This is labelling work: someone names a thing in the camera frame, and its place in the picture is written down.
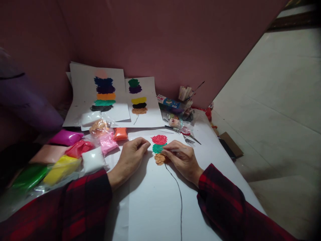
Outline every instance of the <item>plaid shirt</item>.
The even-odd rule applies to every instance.
[[[0,223],[0,240],[103,240],[112,198],[105,170],[50,191]]]
[[[242,191],[213,164],[199,180],[198,204],[223,240],[296,240],[249,204]]]
[[[0,240],[103,240],[112,191],[105,170],[31,201],[0,223]],[[212,164],[199,180],[201,210],[223,240],[296,240],[245,201]]]

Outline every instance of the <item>floor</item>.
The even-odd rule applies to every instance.
[[[235,165],[268,216],[300,239],[320,190],[320,43],[319,29],[264,34],[212,111],[244,152]]]

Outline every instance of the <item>green clay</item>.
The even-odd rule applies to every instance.
[[[47,172],[47,166],[29,164],[14,181],[12,188],[30,190],[47,175]]]
[[[128,84],[132,88],[136,88],[137,86],[139,86],[138,79],[131,79],[128,81]]]
[[[107,106],[107,105],[113,105],[115,104],[115,100],[96,100],[95,105],[96,106]]]
[[[166,146],[167,143],[165,145],[157,145],[157,144],[154,144],[153,145],[153,152],[154,153],[161,153],[162,150],[163,150],[163,146]]]

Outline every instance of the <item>cardboard box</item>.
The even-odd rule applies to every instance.
[[[229,136],[227,132],[224,132],[223,134],[220,135],[220,142],[228,155],[231,158],[239,158],[243,156],[242,150],[237,146],[237,144],[233,141],[233,139]]]

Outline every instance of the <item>pink wall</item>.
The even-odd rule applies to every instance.
[[[287,0],[2,0],[0,46],[57,106],[71,97],[71,60],[155,76],[156,90],[205,84],[207,107]],[[0,110],[0,149],[28,127]]]
[[[176,97],[197,87],[206,108],[287,0],[59,0],[84,64],[155,76],[156,91]]]
[[[0,46],[20,64],[54,106],[68,96],[65,71],[77,60],[72,39],[56,1],[2,0]],[[32,130],[0,109],[0,150],[28,138]]]

